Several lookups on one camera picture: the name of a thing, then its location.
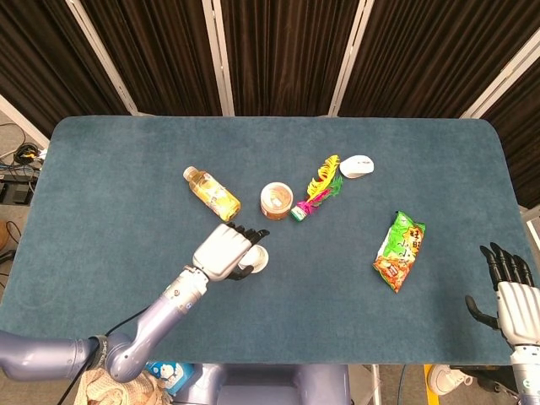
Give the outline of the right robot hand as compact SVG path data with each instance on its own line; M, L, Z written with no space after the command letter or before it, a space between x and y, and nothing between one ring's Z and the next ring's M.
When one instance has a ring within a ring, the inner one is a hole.
M467 295L469 314L475 321L501 332L512 348L540 347L540 288L535 285L527 262L494 242L479 249L488 265L497 315L482 312L474 298Z

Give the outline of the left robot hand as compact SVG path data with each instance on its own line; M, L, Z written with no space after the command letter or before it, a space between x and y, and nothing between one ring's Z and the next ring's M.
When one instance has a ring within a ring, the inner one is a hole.
M270 232L267 229L245 229L232 222L220 224L195 250L192 264L212 282L230 279L240 281L252 275L252 267L241 270L238 263L254 245Z

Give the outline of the white floral paper cup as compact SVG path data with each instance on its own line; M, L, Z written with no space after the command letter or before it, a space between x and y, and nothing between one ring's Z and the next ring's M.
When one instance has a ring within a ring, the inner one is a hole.
M241 270L252 267L252 274L261 272L268 264L269 255L263 246L254 245L238 263Z

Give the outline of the yellow tea plastic bottle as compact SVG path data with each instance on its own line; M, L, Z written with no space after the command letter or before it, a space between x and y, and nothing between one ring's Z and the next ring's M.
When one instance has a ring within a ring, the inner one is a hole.
M224 222L229 222L241 210L240 200L207 171L189 166L183 177L191 191Z

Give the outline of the clear jar of rubber bands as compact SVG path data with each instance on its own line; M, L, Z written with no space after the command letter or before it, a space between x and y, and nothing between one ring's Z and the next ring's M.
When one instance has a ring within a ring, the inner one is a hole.
M282 182L266 184L261 191L260 206L262 214L271 220L287 217L294 201L294 194L289 186Z

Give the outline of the colourful feather shuttlecock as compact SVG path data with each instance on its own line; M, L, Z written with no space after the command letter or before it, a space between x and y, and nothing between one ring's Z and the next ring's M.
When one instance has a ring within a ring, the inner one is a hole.
M306 198L291 209L291 216L298 222L312 215L329 197L335 197L341 191L343 178L338 173L340 157L336 154L325 159L306 188Z

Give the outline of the white sneaker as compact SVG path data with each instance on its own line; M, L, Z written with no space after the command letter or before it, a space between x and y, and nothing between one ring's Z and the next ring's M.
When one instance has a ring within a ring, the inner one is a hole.
M436 364L431 367L428 377L428 388L437 396L444 396L460 385L470 386L473 378L460 370L452 369L448 364Z

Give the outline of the green snack bag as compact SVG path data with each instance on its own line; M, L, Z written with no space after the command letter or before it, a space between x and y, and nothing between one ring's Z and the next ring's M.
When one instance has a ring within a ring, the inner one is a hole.
M376 253L373 268L397 294L409 275L424 240L425 224L402 211L389 227Z

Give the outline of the blue printed pack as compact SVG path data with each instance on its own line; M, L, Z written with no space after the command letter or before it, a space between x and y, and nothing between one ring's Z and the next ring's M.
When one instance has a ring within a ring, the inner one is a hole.
M175 396L194 376L193 364L176 362L148 362L145 370L164 383L165 390Z

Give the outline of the blue tablecloth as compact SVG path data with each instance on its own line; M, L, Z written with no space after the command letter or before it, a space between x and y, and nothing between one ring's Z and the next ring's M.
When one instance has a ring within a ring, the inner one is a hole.
M366 155L371 174L303 221L291 214L326 158ZM465 297L495 313L494 242L529 259L497 132L483 120L79 116L51 137L0 303L0 329L87 338L154 302L219 225L183 171L213 175L241 203L235 223L266 229L269 262L207 293L154 350L207 363L503 365L501 335L474 321ZM267 219L262 188L294 194ZM373 268L402 211L425 224L396 294Z

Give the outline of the lavender robot torso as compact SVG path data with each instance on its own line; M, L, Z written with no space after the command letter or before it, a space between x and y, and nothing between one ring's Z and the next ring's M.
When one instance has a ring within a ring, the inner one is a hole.
M345 364L198 364L173 405L354 405Z

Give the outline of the white computer mouse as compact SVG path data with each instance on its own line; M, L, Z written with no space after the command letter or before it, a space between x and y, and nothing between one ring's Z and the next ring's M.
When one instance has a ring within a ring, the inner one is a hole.
M354 155L339 165L340 172L348 179L357 179L361 176L371 174L375 165L373 160L366 155Z

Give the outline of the beige mesh bag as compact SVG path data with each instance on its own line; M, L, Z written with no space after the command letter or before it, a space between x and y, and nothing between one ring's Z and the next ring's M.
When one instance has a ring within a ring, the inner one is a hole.
M164 383L147 371L133 381L114 381L103 369L85 371L73 405L172 405Z

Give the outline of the dark brown curtain panel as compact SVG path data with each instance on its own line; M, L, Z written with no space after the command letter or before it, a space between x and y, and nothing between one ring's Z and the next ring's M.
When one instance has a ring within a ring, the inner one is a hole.
M220 0L235 114L323 116L359 0Z
M222 113L202 0L81 0L137 108Z
M374 0L340 116L458 118L540 29L540 0Z
M0 95L47 138L66 117L127 114L65 0L0 0Z

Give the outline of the white partition post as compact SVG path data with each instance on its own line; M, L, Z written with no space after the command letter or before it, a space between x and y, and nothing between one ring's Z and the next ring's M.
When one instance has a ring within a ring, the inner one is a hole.
M118 72L114 62L111 59L109 52L105 48L105 44L100 38L94 24L88 16L83 4L80 0L64 0L73 17L75 18L79 28L84 34L87 42L97 56L101 66L105 70L108 79L111 81L113 88L119 96L122 104L132 116L140 116L138 110L127 86L125 85L120 73Z
M461 114L461 119L479 119L540 58L540 27L505 64L481 95Z
M328 117L336 117L341 109L343 97L346 93L359 49L364 38L365 30L369 23L375 0L359 0L354 21L349 33L348 42L343 54L342 64L337 76L337 82L332 95L332 100L327 113Z
M235 116L221 0L201 0L223 116Z

